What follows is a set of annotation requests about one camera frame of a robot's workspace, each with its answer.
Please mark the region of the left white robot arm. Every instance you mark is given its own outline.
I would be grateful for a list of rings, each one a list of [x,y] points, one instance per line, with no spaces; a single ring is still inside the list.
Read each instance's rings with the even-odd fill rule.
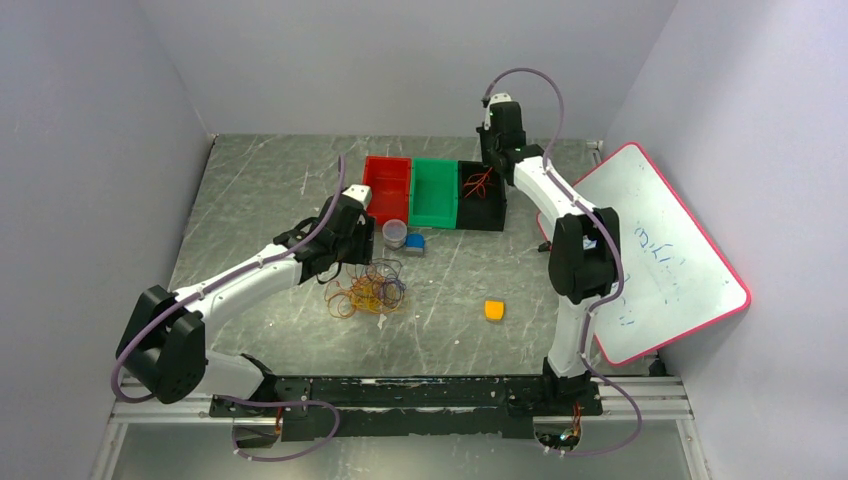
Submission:
[[[200,392],[236,398],[254,416],[268,413],[283,390],[279,377],[251,354],[212,351],[213,328],[331,268],[370,264],[375,228],[360,201],[329,198],[319,216],[221,274],[174,292],[160,285],[147,289],[118,344],[117,368],[147,389],[146,400],[172,404]]]

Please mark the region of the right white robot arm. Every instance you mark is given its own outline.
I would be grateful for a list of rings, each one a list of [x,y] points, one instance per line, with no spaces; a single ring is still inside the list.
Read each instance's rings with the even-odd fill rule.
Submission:
[[[509,94],[488,96],[482,105],[477,129],[482,160],[538,208],[549,243],[548,278],[559,306],[539,398],[548,412],[562,414],[590,382],[587,350],[594,310],[621,273],[619,217],[581,197],[548,153],[528,143],[521,107]]]

